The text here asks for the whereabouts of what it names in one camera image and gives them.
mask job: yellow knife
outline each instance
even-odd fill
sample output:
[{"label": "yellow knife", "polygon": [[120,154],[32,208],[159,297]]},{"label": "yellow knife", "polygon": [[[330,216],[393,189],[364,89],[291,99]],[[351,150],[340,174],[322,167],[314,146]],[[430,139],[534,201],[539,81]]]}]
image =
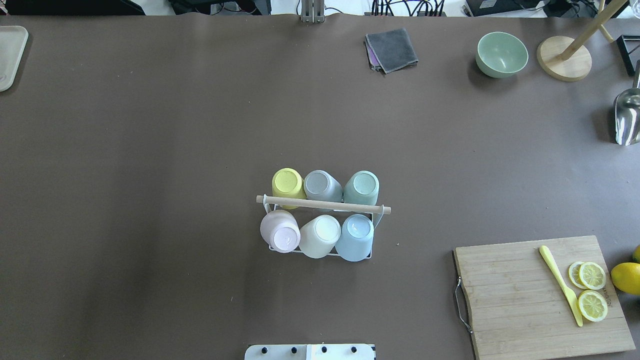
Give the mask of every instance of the yellow knife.
[{"label": "yellow knife", "polygon": [[540,254],[547,263],[547,266],[551,269],[551,272],[554,274],[558,284],[560,284],[564,297],[566,297],[566,300],[569,302],[569,306],[571,307],[575,322],[578,326],[582,326],[582,313],[580,312],[580,309],[578,309],[578,298],[575,296],[575,292],[564,283],[564,279],[562,278],[562,275],[560,275],[560,270],[558,269],[554,256],[551,254],[551,250],[549,250],[546,245],[542,245],[540,247]]}]

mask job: wooden cutting board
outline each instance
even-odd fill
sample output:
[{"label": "wooden cutting board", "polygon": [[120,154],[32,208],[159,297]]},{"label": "wooden cutting board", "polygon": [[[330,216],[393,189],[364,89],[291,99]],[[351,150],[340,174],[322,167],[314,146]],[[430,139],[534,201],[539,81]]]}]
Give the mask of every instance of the wooden cutting board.
[{"label": "wooden cutting board", "polygon": [[[602,266],[607,284],[599,292],[609,303],[607,318],[576,325],[540,255],[542,245],[577,296],[582,290],[569,281],[569,265],[593,261]],[[458,247],[454,256],[477,360],[542,360],[636,348],[595,236]]]}]

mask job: tabletop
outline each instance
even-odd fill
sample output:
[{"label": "tabletop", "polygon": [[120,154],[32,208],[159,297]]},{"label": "tabletop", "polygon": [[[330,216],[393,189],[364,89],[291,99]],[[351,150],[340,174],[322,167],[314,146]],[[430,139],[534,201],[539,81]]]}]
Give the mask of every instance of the tabletop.
[{"label": "tabletop", "polygon": [[[632,83],[615,44],[594,34],[576,83],[535,59],[587,21],[3,17],[29,40],[0,93],[0,356],[242,359],[251,344],[345,342],[473,359],[455,247],[592,234],[611,269],[639,243],[640,145],[612,140]],[[402,27],[418,64],[373,72],[365,34]],[[523,41],[523,71],[479,71],[491,31]],[[255,197],[283,167],[378,176],[393,213],[371,259],[269,251]],[[620,302],[637,344],[638,297]]]}]

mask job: green bowl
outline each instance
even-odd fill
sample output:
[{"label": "green bowl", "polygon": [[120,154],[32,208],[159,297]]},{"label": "green bowl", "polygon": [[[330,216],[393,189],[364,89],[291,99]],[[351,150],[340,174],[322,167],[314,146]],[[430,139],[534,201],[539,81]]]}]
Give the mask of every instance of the green bowl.
[{"label": "green bowl", "polygon": [[476,64],[492,78],[506,78],[524,69],[529,53],[519,38],[500,31],[478,41]]}]

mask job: metal scoop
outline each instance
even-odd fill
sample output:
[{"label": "metal scoop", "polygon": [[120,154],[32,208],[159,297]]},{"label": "metal scoop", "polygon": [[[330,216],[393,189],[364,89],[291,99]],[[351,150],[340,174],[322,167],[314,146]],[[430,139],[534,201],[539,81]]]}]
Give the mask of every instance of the metal scoop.
[{"label": "metal scoop", "polygon": [[633,145],[640,142],[640,60],[636,63],[634,87],[616,96],[616,142]]}]

